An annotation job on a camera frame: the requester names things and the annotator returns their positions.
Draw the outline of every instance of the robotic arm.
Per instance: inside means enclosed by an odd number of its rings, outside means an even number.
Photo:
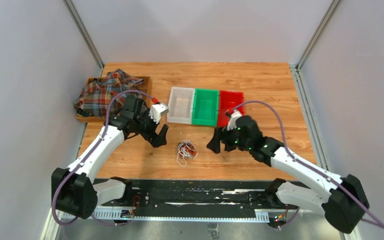
[[[258,162],[280,169],[309,187],[296,186],[277,178],[265,190],[260,201],[269,202],[272,207],[283,204],[296,205],[324,215],[333,227],[343,233],[349,234],[353,231],[365,212],[331,181],[335,180],[341,184],[369,208],[369,202],[358,178],[353,175],[342,177],[324,170],[289,150],[295,158],[293,159],[282,142],[263,136],[257,123],[250,116],[242,116],[237,110],[228,116],[230,118],[228,125],[214,129],[213,138],[207,148],[218,154],[222,142],[227,152],[235,149],[247,151]],[[328,178],[322,177],[296,160],[323,172]]]
[[[134,95],[127,96],[120,112],[109,117],[105,135],[103,126],[99,135],[79,158],[66,169],[55,169],[51,176],[52,198],[61,182],[76,170],[76,166],[81,165],[62,186],[56,199],[57,210],[87,219],[96,206],[111,200],[123,202],[132,198],[132,184],[126,179],[112,177],[103,183],[93,182],[110,154],[126,139],[140,134],[154,148],[167,144],[166,133],[169,127],[164,124],[159,134],[155,131],[169,108],[164,103],[157,102],[142,112],[143,105],[144,100]]]

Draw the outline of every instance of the red plaid fabric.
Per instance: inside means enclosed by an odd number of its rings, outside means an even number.
[[[84,86],[80,96],[74,103],[74,108],[77,110],[77,113],[83,117],[105,117],[108,104],[116,94],[126,90],[134,90],[136,86],[143,82],[144,80],[142,78],[130,76],[121,69],[108,72],[106,77],[95,78]],[[109,113],[114,114],[121,109],[129,94],[130,93],[127,93],[117,97]],[[137,98],[142,98],[141,94],[132,94]]]

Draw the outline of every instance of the tangled white cord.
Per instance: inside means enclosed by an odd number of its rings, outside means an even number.
[[[186,165],[188,164],[186,162],[186,159],[194,159],[197,156],[198,156],[197,148],[188,139],[179,142],[179,144],[177,145],[176,162],[181,167],[186,167]]]

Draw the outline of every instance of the wooden box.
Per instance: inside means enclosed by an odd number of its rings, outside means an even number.
[[[150,76],[135,76],[138,78],[143,79],[143,83],[137,86],[137,90],[142,91],[144,93],[147,93],[152,96],[152,80]],[[92,81],[93,79],[100,79],[101,77],[90,77],[87,79],[87,83]],[[152,105],[152,101],[149,97],[143,96],[146,99],[146,104],[149,106]],[[104,122],[104,118],[98,117],[98,116],[79,116],[76,113],[76,118],[79,122],[82,123],[99,123],[99,122]]]

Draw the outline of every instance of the wooden tabletop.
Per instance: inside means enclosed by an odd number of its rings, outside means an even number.
[[[132,76],[151,76],[152,95],[167,105],[171,87],[238,91],[244,93],[245,101],[265,101],[279,112],[289,147],[303,158],[316,163],[287,63],[107,63],[102,75],[119,68]],[[251,103],[245,106],[245,114],[258,122],[265,136],[281,140],[279,123],[269,109]],[[102,126],[102,123],[88,123],[80,153],[96,138]],[[140,136],[126,140],[109,156],[97,176],[125,179],[294,179],[280,170],[255,161],[247,152],[235,150],[214,154],[206,148],[213,137],[213,127],[178,123],[168,123],[168,126],[167,145],[153,148]],[[196,145],[199,154],[197,158],[189,160],[186,167],[181,167],[176,162],[177,144],[185,139]]]

